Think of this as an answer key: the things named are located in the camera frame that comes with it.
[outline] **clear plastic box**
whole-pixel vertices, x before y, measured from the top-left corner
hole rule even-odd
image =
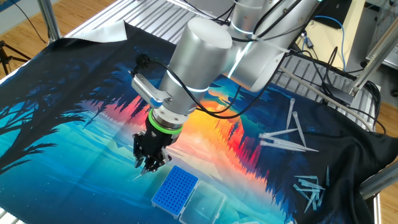
[[[180,217],[183,224],[214,224],[225,202],[225,194],[200,181]]]

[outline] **green ring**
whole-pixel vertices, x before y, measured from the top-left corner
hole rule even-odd
[[[182,127],[181,127],[181,128],[178,128],[177,130],[170,130],[170,129],[163,128],[162,126],[160,126],[160,125],[154,120],[154,118],[152,117],[152,111],[153,111],[153,109],[151,109],[151,110],[149,111],[148,118],[149,118],[149,122],[151,123],[151,125],[153,125],[154,128],[156,128],[158,131],[163,132],[163,133],[165,133],[165,134],[180,134],[180,133],[181,133]]]

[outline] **electronic device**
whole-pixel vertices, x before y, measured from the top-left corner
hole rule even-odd
[[[322,1],[318,9],[320,10],[316,16],[327,16],[336,19],[341,24],[346,19],[349,7],[351,6],[352,0],[329,0]],[[340,29],[340,25],[331,19],[326,18],[314,18],[315,21],[321,22],[324,25]]]

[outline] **printed fabric mat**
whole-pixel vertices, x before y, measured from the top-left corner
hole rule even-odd
[[[0,207],[29,224],[179,223],[151,204],[179,166],[226,196],[217,224],[373,223],[358,187],[396,158],[398,140],[275,85],[238,118],[191,114],[167,148],[173,160],[132,181],[142,169],[134,168],[132,135],[150,108],[127,71],[139,54],[168,63],[175,46],[127,24],[126,32],[127,40],[108,44],[58,40],[0,84]],[[158,87],[165,70],[140,72]],[[238,88],[225,77],[210,87],[203,100],[210,110],[224,108]],[[225,115],[257,94],[241,90]],[[259,133],[285,129],[291,98],[307,147],[319,152],[260,145]],[[298,132],[276,137],[301,144]],[[327,167],[322,204],[304,212],[308,200],[294,176],[326,186]]]

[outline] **wooden floor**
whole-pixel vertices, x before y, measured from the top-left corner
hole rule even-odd
[[[65,35],[74,28],[93,17],[106,6],[113,3],[113,0],[61,0],[54,5],[55,15],[61,30],[61,34]],[[48,41],[47,30],[40,14],[31,18],[32,23],[36,26],[39,34],[44,40]],[[38,54],[45,44],[37,37],[35,31],[28,21],[25,21],[3,35],[0,40],[4,40],[10,46],[23,51],[26,55],[33,57]],[[16,54],[6,49],[8,55]],[[11,69],[15,70],[22,63],[11,62]],[[0,78],[4,76],[4,71],[0,69]],[[398,138],[398,109],[383,103],[379,115],[379,121],[385,125],[387,134]],[[382,223],[396,224],[398,223],[398,184],[390,186],[381,192],[382,203]]]

